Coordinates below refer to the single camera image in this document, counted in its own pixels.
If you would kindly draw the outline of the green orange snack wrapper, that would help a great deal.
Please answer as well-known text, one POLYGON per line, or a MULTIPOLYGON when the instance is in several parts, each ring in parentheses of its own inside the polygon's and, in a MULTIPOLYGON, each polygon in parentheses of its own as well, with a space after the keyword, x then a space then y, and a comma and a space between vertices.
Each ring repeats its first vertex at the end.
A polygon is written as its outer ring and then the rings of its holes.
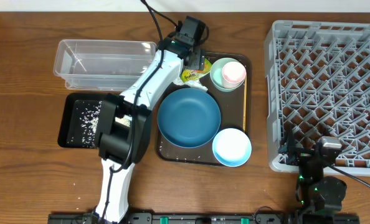
POLYGON ((211 67, 212 67, 212 64, 207 58, 205 58, 203 70, 184 70, 180 76, 180 79, 184 83, 188 81, 199 80, 200 78, 209 74, 209 72, 211 71, 211 67))

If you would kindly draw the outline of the white tissue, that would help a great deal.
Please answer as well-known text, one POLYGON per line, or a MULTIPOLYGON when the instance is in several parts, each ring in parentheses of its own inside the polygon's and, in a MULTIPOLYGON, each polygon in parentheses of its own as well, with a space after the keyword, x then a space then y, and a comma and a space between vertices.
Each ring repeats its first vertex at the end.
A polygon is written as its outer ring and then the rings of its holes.
POLYGON ((195 88, 195 89, 198 89, 198 90, 202 90, 204 92, 206 92, 208 90, 208 88, 206 86, 202 85, 199 80, 190 80, 190 81, 187 81, 187 82, 183 82, 178 77, 173 81, 173 84, 175 84, 177 86, 188 86, 190 88, 195 88))

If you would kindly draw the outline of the dark blue plate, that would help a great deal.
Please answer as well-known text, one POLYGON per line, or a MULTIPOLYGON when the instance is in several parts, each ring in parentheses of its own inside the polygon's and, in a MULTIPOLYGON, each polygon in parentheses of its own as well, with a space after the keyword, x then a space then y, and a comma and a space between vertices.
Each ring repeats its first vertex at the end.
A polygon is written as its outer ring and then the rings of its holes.
POLYGON ((221 111, 213 97, 198 89, 170 93, 158 110, 158 128, 171 144, 196 148, 207 144, 221 125, 221 111))

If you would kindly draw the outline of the light blue white bowl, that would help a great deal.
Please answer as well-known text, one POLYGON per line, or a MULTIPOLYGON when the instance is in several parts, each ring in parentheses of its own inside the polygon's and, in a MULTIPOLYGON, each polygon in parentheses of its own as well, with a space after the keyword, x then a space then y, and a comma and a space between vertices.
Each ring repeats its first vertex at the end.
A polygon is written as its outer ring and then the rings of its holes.
POLYGON ((239 167, 250 158, 252 144, 243 131, 227 128, 219 131, 214 137, 212 153, 220 164, 227 167, 239 167))

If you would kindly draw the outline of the white rice pile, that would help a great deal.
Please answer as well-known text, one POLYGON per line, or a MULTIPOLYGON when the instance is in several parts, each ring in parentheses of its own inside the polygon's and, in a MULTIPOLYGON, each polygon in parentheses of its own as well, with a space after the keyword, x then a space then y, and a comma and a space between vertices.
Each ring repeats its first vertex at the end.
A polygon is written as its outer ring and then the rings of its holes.
POLYGON ((95 147, 95 135, 102 102, 77 100, 70 122, 68 143, 72 147, 95 147))

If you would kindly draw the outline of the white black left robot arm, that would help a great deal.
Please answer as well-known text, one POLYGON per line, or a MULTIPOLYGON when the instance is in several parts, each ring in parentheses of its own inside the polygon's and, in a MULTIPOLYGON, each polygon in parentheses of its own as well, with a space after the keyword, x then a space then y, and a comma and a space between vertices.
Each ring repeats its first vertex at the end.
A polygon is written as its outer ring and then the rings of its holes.
POLYGON ((205 51, 200 46, 208 37, 208 26, 187 16, 174 32, 161 38, 152 63, 132 86, 103 99, 95 133, 103 182, 92 223, 123 221, 133 169, 149 145, 152 111, 183 70, 204 68, 205 51))

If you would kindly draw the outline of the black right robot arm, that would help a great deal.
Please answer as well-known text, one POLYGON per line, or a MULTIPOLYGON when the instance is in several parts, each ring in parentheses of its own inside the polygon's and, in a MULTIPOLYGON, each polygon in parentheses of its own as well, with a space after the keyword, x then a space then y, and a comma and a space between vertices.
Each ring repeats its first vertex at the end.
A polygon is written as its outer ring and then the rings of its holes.
POLYGON ((317 213, 329 216, 342 209, 345 182, 324 175, 324 168, 334 164, 341 148, 340 140, 332 136, 320 137, 311 148, 297 146, 292 128, 285 130, 278 153, 288 157, 287 165, 298 167, 296 199, 302 203, 300 215, 317 213))

